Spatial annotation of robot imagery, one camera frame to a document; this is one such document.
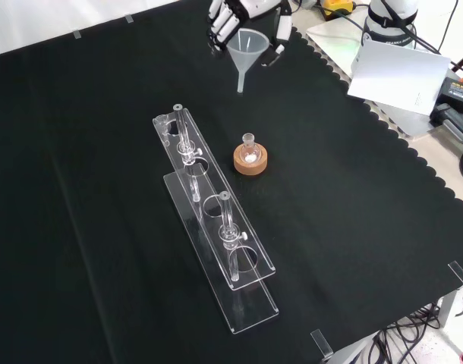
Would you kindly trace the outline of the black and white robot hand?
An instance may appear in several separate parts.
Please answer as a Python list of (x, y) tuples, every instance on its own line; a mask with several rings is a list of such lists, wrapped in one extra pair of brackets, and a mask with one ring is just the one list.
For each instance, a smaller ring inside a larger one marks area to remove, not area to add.
[(292, 32), (292, 9), (288, 1), (237, 0), (212, 1), (208, 16), (208, 44), (214, 56), (222, 56), (230, 39), (248, 22), (275, 13), (276, 35), (269, 41), (269, 48), (260, 56), (264, 67), (274, 64), (284, 52)]

